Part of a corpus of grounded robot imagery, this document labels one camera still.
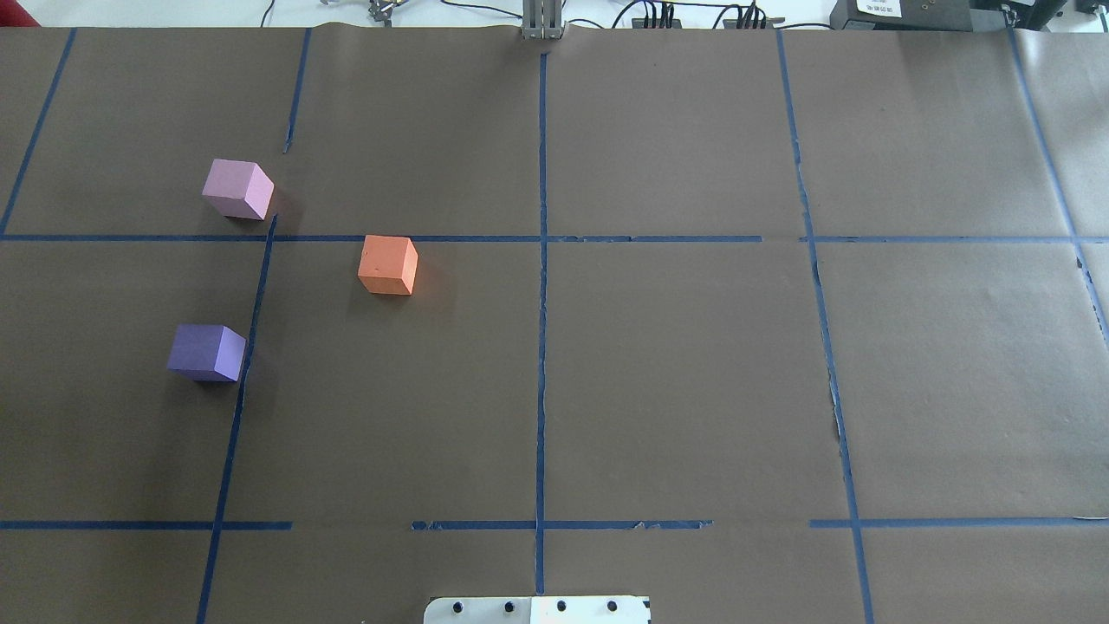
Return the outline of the orange foam cube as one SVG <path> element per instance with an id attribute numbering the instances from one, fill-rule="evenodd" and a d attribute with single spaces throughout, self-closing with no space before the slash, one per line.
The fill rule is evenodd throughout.
<path id="1" fill-rule="evenodd" d="M 357 277 L 372 295 L 411 296 L 417 269 L 410 237 L 364 236 Z"/>

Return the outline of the pink foam cube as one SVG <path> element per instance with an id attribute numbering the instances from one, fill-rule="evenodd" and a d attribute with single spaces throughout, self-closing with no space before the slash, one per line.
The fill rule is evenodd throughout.
<path id="1" fill-rule="evenodd" d="M 263 221 L 274 190 L 274 182 L 257 163 L 214 158 L 201 195 L 223 217 Z"/>

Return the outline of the purple foam cube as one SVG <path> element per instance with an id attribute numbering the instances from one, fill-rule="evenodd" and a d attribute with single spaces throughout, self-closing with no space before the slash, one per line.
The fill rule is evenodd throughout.
<path id="1" fill-rule="evenodd" d="M 246 342 L 225 325 L 179 324 L 166 368 L 197 382 L 237 382 Z"/>

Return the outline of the black box with label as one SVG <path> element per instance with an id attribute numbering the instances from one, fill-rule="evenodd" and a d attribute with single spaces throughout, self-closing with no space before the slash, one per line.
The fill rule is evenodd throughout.
<path id="1" fill-rule="evenodd" d="M 828 17 L 834 30 L 993 32 L 1009 27 L 1000 10 L 970 1 L 836 1 Z"/>

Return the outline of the grey aluminium frame post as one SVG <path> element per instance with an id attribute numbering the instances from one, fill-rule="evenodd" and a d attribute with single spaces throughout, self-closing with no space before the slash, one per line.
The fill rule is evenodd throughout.
<path id="1" fill-rule="evenodd" d="M 566 31 L 562 0 L 523 0 L 523 41 L 552 41 L 562 39 Z"/>

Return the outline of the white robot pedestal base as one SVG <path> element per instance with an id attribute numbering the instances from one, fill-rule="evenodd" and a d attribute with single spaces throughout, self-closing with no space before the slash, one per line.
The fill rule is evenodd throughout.
<path id="1" fill-rule="evenodd" d="M 439 597 L 424 623 L 650 623 L 650 599 L 634 595 Z"/>

